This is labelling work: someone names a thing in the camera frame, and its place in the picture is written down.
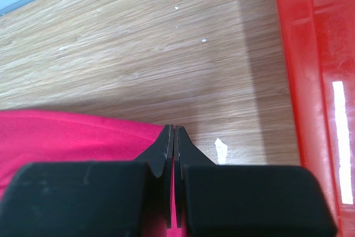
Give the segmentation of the magenta t shirt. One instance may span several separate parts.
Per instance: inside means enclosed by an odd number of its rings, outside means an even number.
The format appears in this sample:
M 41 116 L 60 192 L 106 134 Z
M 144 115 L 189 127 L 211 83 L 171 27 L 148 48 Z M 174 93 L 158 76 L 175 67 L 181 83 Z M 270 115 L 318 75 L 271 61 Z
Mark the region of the magenta t shirt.
M 2 112 L 1 199 L 27 164 L 131 161 L 156 141 L 163 127 L 73 113 Z

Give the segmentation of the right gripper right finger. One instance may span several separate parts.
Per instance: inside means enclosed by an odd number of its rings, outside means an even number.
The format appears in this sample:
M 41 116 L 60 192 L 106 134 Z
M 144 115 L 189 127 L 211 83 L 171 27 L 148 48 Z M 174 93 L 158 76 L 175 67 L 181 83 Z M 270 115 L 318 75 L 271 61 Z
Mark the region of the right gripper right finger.
M 336 236 L 322 189 L 306 168 L 217 165 L 175 129 L 174 188 L 183 236 Z

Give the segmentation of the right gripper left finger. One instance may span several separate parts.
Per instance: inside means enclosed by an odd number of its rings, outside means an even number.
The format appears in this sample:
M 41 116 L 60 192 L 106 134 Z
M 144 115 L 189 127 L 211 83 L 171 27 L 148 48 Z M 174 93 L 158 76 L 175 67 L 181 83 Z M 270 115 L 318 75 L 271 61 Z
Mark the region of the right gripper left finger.
M 1 199 L 2 236 L 166 236 L 174 127 L 131 161 L 30 163 Z

